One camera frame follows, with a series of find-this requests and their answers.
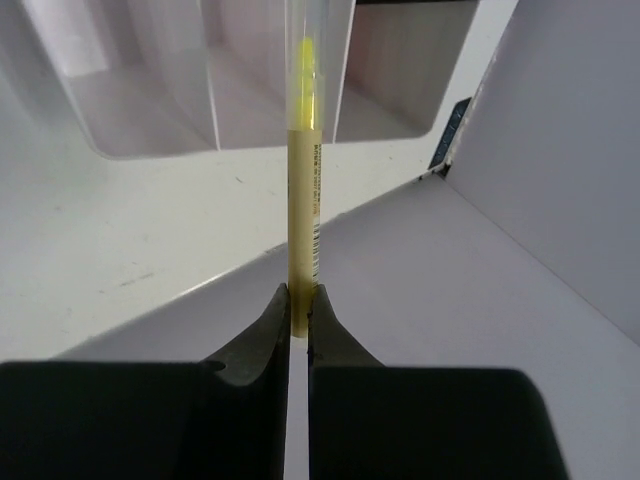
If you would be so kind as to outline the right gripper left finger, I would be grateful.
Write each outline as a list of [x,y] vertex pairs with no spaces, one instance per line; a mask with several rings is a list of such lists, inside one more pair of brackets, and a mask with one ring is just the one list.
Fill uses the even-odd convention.
[[1,367],[5,479],[280,479],[290,295],[196,362]]

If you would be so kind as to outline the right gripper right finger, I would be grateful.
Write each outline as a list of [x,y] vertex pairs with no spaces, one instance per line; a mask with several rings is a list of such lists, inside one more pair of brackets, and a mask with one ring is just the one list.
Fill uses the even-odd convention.
[[546,404],[523,372],[391,367],[339,322],[309,316],[312,479],[566,479]]

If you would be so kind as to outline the yellow highlighter pen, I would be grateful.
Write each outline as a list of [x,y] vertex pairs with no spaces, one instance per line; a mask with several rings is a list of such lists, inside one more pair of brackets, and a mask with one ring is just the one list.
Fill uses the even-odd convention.
[[287,286],[291,333],[308,336],[318,286],[326,1],[286,3]]

